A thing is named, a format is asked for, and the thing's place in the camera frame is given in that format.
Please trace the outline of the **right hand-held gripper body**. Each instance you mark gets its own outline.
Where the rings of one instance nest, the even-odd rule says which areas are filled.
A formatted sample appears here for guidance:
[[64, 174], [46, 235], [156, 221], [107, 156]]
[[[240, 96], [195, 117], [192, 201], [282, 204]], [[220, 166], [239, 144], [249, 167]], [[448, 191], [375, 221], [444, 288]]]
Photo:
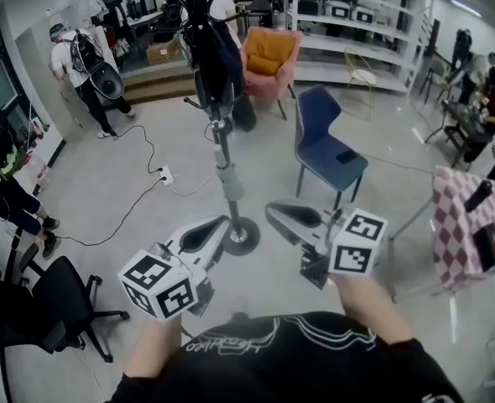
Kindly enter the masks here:
[[302, 244], [300, 274], [320, 289], [332, 275], [369, 275], [387, 227], [387, 219], [360, 208], [334, 211], [315, 241]]

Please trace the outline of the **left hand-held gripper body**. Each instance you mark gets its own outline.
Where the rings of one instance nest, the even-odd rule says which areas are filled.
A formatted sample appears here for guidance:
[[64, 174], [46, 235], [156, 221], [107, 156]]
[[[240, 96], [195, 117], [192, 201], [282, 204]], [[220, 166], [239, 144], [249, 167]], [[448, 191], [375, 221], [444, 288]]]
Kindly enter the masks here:
[[139, 250], [117, 273], [130, 302], [159, 322], [184, 312], [201, 317], [215, 294], [208, 270], [213, 236], [177, 236]]

